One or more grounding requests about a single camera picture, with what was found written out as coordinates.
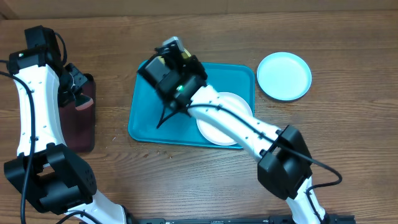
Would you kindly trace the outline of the green rimmed plate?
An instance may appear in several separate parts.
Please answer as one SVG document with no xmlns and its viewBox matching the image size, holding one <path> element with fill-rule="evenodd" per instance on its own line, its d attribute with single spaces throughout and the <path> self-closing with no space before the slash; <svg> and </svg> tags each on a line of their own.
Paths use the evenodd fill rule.
<svg viewBox="0 0 398 224">
<path fill-rule="evenodd" d="M 179 49 L 172 49 L 167 47 L 164 49 L 158 49 L 157 56 L 160 58 L 163 64 L 184 61 L 191 57 L 190 52 L 184 49 L 182 52 Z"/>
</svg>

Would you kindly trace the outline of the green and red sponge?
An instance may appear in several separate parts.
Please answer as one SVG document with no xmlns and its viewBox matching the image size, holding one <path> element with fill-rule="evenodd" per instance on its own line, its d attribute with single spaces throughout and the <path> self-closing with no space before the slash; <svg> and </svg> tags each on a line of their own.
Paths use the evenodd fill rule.
<svg viewBox="0 0 398 224">
<path fill-rule="evenodd" d="M 75 98 L 75 108 L 78 111 L 85 110 L 93 105 L 94 105 L 93 99 L 84 94 L 80 94 Z"/>
</svg>

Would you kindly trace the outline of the white plate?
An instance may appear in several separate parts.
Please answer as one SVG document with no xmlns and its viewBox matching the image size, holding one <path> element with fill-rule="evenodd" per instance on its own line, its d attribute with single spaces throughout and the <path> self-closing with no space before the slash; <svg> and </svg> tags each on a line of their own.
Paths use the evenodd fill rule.
<svg viewBox="0 0 398 224">
<path fill-rule="evenodd" d="M 220 92 L 221 98 L 234 104 L 238 110 L 245 114 L 253 115 L 252 108 L 245 99 L 230 92 Z M 197 120 L 197 126 L 201 135 L 209 142 L 218 146 L 233 146 L 237 144 L 236 141 L 222 133 L 214 126 L 202 121 Z"/>
</svg>

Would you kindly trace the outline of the light blue plate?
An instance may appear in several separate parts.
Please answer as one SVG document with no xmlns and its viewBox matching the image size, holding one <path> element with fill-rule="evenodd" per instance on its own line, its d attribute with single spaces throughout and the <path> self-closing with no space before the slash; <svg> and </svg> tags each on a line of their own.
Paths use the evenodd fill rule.
<svg viewBox="0 0 398 224">
<path fill-rule="evenodd" d="M 308 64 L 289 52 L 275 52 L 263 58 L 256 75 L 260 89 L 277 101 L 295 101 L 312 85 Z"/>
</svg>

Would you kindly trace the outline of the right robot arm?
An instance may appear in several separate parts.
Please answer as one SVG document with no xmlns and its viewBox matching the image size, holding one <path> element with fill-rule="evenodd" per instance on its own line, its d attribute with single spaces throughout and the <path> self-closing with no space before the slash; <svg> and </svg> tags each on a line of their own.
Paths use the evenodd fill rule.
<svg viewBox="0 0 398 224">
<path fill-rule="evenodd" d="M 342 176 L 311 157 L 298 129 L 280 129 L 236 111 L 206 82 L 196 56 L 176 43 L 156 48 L 152 61 L 157 67 L 155 89 L 165 106 L 214 126 L 250 153 L 257 162 L 258 181 L 287 202 L 295 223 L 330 222 L 314 190 L 337 185 Z"/>
</svg>

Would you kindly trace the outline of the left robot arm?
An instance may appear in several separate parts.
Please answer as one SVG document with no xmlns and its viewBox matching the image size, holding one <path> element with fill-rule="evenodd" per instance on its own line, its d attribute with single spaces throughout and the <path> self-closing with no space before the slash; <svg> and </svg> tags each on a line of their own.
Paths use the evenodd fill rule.
<svg viewBox="0 0 398 224">
<path fill-rule="evenodd" d="M 17 157 L 4 164 L 6 179 L 25 208 L 77 217 L 82 223 L 134 223 L 127 208 L 102 194 L 90 165 L 79 156 L 95 143 L 95 81 L 67 60 L 65 42 L 50 28 L 25 30 L 27 47 L 10 54 L 6 77 L 19 96 Z"/>
</svg>

